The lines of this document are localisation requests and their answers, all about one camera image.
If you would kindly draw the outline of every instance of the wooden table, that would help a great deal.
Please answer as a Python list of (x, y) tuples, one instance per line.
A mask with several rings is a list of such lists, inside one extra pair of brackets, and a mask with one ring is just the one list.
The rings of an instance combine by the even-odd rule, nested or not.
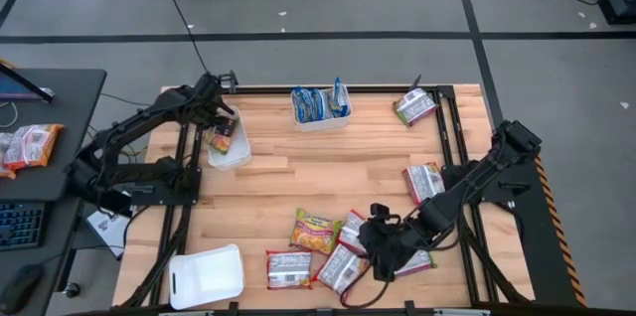
[[(459, 84), (455, 92), (469, 155), (479, 159), (490, 148), (491, 136), (480, 86)], [(313, 284), (313, 290), (267, 290), (265, 251), (293, 249), (288, 243), (297, 207), (340, 220), (352, 208), (367, 214), (373, 202), (402, 215), (414, 207), (401, 171), (426, 162), (441, 166), (443, 156), (435, 117), (406, 128), (392, 111), (392, 102), (399, 98), (400, 94), (391, 93), (351, 94), (354, 113), (347, 127), (301, 133), (294, 130), (288, 95), (225, 97), (228, 104), (240, 108), (253, 159), (243, 167), (221, 172), (208, 165), (205, 149), (199, 156), (204, 171), (201, 200), (193, 209), (186, 254), (238, 245), (246, 288), (236, 299), (206, 308), (224, 309), (229, 301), (238, 301), (241, 309), (341, 307), (338, 296), (319, 282)], [(448, 106), (442, 103), (442, 107), (446, 125), (451, 126)], [(174, 154), (178, 131), (174, 123), (157, 128), (150, 137), (147, 162)], [(454, 161), (459, 161), (452, 132), (451, 146)], [(150, 208), (131, 226), (113, 304), (127, 299), (154, 263), (164, 211), (163, 207)], [(481, 212), (493, 259), (522, 294), (533, 298), (514, 218), (492, 205), (481, 206)], [(469, 305), (459, 247), (432, 256), (437, 268), (399, 278), (373, 307), (401, 308), (405, 300), (413, 300), (416, 307)], [(314, 252), (312, 269), (325, 260), (326, 256)], [(474, 262), (480, 295), (485, 299), (481, 267)], [(368, 301), (382, 286), (369, 273), (349, 301)], [(167, 302), (165, 292), (162, 301)]]

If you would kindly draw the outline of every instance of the orange hazard stripe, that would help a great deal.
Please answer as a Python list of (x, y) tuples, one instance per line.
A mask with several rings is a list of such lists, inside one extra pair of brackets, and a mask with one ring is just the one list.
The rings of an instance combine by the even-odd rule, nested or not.
[(576, 273), (574, 261), (572, 260), (572, 253), (571, 251), (569, 251), (569, 247), (567, 247), (567, 242), (565, 241), (565, 234), (563, 233), (563, 226), (561, 225), (560, 217), (558, 216), (557, 205), (555, 204), (555, 197), (553, 196), (550, 185), (548, 184), (548, 175), (546, 174), (546, 170), (544, 169), (541, 157), (537, 156), (537, 158), (535, 159), (535, 164), (537, 165), (537, 173), (539, 173), (539, 179), (541, 181), (541, 184), (543, 185), (544, 195), (546, 196), (546, 203), (548, 203), (548, 211), (550, 211), (550, 214), (553, 216), (553, 224), (555, 225), (556, 237), (558, 237), (558, 244), (563, 254), (563, 261), (565, 261), (567, 273), (569, 274), (569, 279), (572, 283), (572, 288), (574, 289), (574, 296), (576, 297), (576, 301), (578, 301), (578, 303), (580, 303), (584, 307), (587, 307), (587, 302), (585, 301), (585, 296), (583, 295), (583, 289), (580, 287), (578, 274)]

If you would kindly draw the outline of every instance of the concrete floor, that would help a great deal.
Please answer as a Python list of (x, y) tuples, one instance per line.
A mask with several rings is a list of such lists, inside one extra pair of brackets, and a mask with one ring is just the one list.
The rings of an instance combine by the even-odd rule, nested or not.
[[(178, 0), (193, 32), (469, 32), (462, 0)], [(597, 7), (573, 0), (472, 0), (481, 32), (633, 31), (608, 26)], [(183, 34), (170, 0), (17, 0), (2, 37)], [(636, 40), (484, 41), (506, 118), (544, 139), (543, 159), (589, 306), (636, 310), (636, 182), (633, 72)], [(241, 83), (482, 82), (473, 43), (444, 39), (205, 42), (213, 73)], [(28, 68), (101, 68), (104, 92), (150, 101), (161, 85), (195, 81), (189, 43), (0, 44), (0, 57)], [(624, 108), (621, 102), (632, 104)], [(102, 98), (92, 125), (133, 106)], [(135, 148), (141, 148), (138, 141)], [(107, 307), (117, 262), (82, 253), (72, 278), (81, 297), (56, 296), (49, 314)]]

